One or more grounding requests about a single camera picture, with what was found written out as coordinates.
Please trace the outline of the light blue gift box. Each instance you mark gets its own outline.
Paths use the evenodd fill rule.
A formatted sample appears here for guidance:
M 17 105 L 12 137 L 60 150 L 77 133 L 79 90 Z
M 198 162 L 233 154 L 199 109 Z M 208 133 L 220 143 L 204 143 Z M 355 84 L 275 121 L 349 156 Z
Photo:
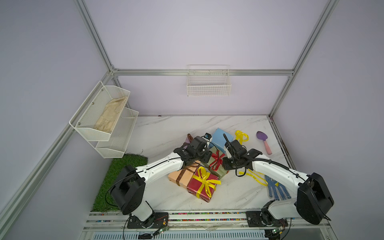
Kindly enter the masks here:
M 209 143 L 209 148 L 218 147 L 218 149 L 221 152 L 225 152 L 226 151 L 225 144 L 227 143 L 227 141 L 224 138 L 224 134 L 226 135 L 229 142 L 232 142 L 235 139 L 235 137 L 230 133 L 227 133 L 224 130 L 217 128 L 212 135 L 211 142 Z

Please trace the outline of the green gift box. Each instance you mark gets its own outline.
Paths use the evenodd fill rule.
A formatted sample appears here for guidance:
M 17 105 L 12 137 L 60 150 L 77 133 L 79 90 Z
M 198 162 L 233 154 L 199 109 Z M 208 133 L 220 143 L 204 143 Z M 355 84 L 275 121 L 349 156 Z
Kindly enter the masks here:
M 208 163 L 201 163 L 211 174 L 221 180 L 229 171 L 224 168 L 224 157 L 226 154 L 216 147 L 210 148 L 211 157 Z

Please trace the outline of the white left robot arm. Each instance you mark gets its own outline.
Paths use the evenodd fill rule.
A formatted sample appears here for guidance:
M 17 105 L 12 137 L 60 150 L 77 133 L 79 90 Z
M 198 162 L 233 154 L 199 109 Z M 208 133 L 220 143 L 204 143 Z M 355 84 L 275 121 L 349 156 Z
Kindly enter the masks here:
M 174 149 L 166 157 L 140 167 L 123 167 L 107 193 L 113 198 L 123 215 L 129 217 L 128 228 L 154 228 L 156 224 L 166 223 L 167 213 L 156 213 L 144 199 L 149 184 L 182 169 L 196 161 L 207 163 L 209 160 L 208 141 L 210 134 L 195 137 L 190 143 Z

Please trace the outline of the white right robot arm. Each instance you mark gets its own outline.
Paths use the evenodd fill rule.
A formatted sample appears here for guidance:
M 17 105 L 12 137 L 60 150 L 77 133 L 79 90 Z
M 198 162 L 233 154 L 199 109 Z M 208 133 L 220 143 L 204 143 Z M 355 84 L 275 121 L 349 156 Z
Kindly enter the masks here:
M 334 205 L 333 197 L 324 181 L 317 174 L 298 172 L 273 161 L 256 149 L 246 150 L 237 140 L 225 143 L 230 157 L 223 158 L 225 170 L 245 169 L 270 177 L 293 193 L 287 200 L 270 200 L 266 203 L 260 217 L 264 225 L 272 225 L 280 219 L 302 218 L 308 223 L 318 225 L 329 219 L 328 211 Z

